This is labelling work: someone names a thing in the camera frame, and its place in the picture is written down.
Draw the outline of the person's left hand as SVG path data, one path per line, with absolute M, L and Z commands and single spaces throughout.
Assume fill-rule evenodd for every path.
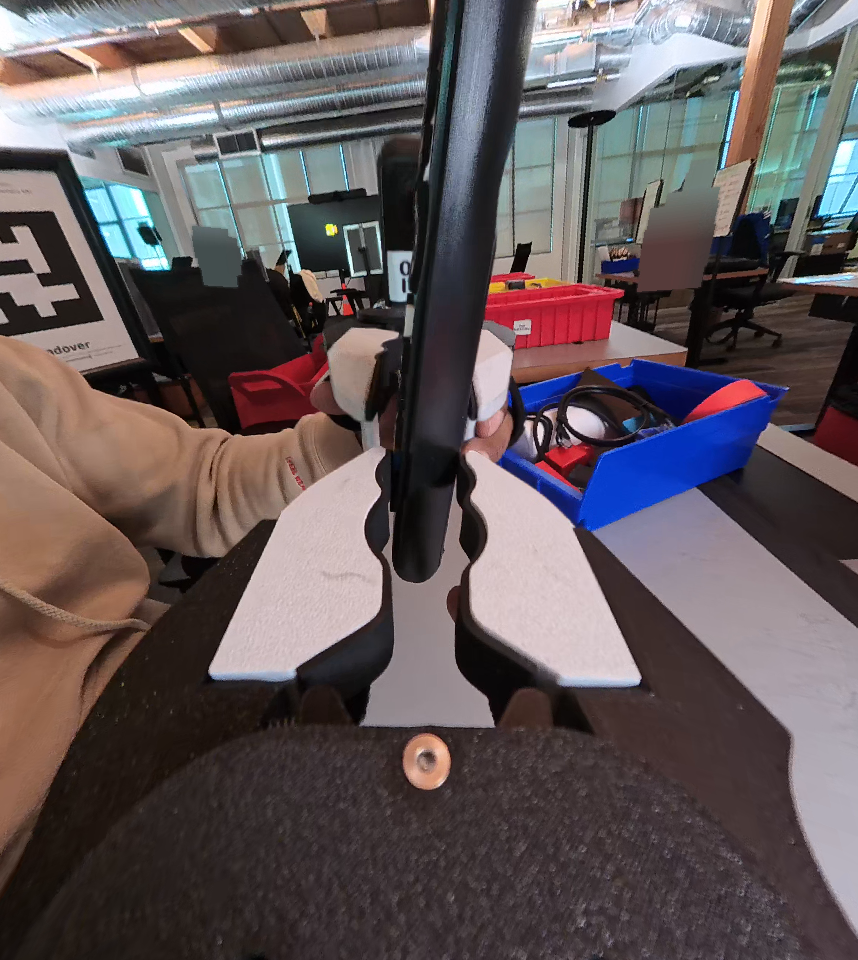
M 332 385 L 329 380 L 322 380 L 315 385 L 310 395 L 310 401 L 319 412 L 330 416 L 343 416 L 346 413 L 335 399 Z M 397 420 L 399 415 L 399 395 L 393 393 L 379 417 L 380 445 L 385 450 L 396 449 Z M 466 441 L 462 453 L 478 452 L 488 460 L 498 463 L 511 445 L 514 432 L 514 420 L 509 411 L 509 399 L 502 408 L 486 420 L 477 421 L 475 434 Z

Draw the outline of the blue plastic bin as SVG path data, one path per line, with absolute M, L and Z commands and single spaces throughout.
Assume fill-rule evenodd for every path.
M 620 388 L 643 388 L 659 409 L 682 420 L 720 390 L 741 381 L 710 370 L 636 359 L 602 366 Z M 687 425 L 602 452 L 585 490 L 508 451 L 501 466 L 543 494 L 574 525 L 596 531 L 660 502 L 743 469 L 788 388 L 754 381 L 745 402 Z

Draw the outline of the red flat disc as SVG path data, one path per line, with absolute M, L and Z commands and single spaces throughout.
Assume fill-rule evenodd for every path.
M 768 400 L 769 395 L 754 381 L 749 379 L 731 380 L 718 390 L 714 390 L 700 402 L 681 421 L 683 425 L 697 423 L 706 418 L 723 414 L 756 400 Z

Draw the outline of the white round object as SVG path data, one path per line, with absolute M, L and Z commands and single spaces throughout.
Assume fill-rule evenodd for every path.
M 591 441 L 607 438 L 607 424 L 591 410 L 569 406 L 564 412 L 561 433 L 558 416 L 558 407 L 528 414 L 522 434 L 509 450 L 534 463 L 559 446 L 570 449 L 584 444 L 586 441 L 582 437 Z

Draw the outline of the large red ribbed crate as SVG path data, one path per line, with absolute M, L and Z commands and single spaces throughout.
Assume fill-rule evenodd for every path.
M 606 341 L 623 296 L 618 288 L 586 284 L 492 293 L 484 320 L 513 333 L 516 351 Z

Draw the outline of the wooden side table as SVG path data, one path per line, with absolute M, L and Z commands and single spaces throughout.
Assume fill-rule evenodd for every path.
M 627 366 L 637 359 L 683 367 L 688 351 L 622 323 L 615 323 L 607 340 L 528 347 L 517 351 L 512 376 L 521 385 L 579 375 L 586 369 Z

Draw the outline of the person's left forearm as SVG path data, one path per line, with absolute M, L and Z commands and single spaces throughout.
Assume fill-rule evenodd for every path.
M 153 415 L 120 440 L 99 510 L 137 546 L 220 558 L 361 452 L 355 434 L 326 414 L 253 437 Z

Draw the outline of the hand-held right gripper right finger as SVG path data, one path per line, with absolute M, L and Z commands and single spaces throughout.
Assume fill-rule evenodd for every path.
M 534 689 L 641 690 L 638 663 L 575 527 L 483 454 L 464 454 L 457 495 L 456 662 L 489 702 Z

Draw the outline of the dark brown triangular piece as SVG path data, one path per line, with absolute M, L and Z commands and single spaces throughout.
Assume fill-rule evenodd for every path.
M 618 426 L 645 416 L 639 406 L 642 403 L 639 396 L 595 369 L 587 369 L 581 375 L 576 385 L 576 394 L 572 400 L 576 407 L 590 410 L 599 418 L 609 419 Z

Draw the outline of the framed marker poster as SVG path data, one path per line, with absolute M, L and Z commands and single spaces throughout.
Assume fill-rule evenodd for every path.
M 149 337 L 64 150 L 0 148 L 0 336 L 92 381 L 152 369 Z

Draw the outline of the black floor lamp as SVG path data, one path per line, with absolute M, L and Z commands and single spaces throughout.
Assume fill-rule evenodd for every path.
M 578 149 L 577 160 L 579 161 L 576 170 L 579 178 L 574 182 L 574 186 L 579 186 L 578 216 L 574 221 L 576 229 L 574 280 L 579 284 L 584 282 L 586 271 L 595 135 L 601 127 L 611 123 L 615 116 L 616 111 L 610 108 L 593 109 L 574 115 L 567 122 L 569 140 Z

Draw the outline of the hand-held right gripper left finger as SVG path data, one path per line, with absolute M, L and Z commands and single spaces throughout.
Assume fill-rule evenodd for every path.
M 228 624 L 213 681 L 366 693 L 394 653 L 391 457 L 373 448 L 283 510 Z

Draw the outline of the red plastic tote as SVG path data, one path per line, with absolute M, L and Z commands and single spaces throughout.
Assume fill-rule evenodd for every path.
M 323 336 L 312 350 L 268 370 L 240 371 L 228 378 L 244 435 L 279 432 L 317 413 L 311 395 L 328 372 Z

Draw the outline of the wooden office desk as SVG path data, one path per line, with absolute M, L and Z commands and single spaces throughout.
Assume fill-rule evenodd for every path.
M 811 294 L 810 317 L 850 325 L 842 358 L 822 402 L 823 418 L 837 391 L 858 383 L 858 272 L 819 274 L 799 279 L 781 279 L 778 285 L 794 294 Z

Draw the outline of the black TV remote control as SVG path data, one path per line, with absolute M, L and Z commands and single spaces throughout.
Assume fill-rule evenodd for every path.
M 435 3 L 391 495 L 392 566 L 413 584 L 445 552 L 536 6 Z

